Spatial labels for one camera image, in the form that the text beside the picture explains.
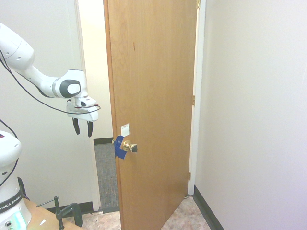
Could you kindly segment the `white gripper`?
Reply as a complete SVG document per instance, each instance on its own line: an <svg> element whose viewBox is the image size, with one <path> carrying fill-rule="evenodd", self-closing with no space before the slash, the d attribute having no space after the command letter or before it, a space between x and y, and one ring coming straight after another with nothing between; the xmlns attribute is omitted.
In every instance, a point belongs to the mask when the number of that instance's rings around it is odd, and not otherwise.
<svg viewBox="0 0 307 230"><path fill-rule="evenodd" d="M86 120L88 126L88 137L91 137L93 134L94 121L98 119L98 107L97 106L89 106L89 107L80 107L76 108L72 105L71 101L67 101L66 111L67 116L72 117L72 122L74 126L74 130L77 135L80 134L79 121Z"/></svg>

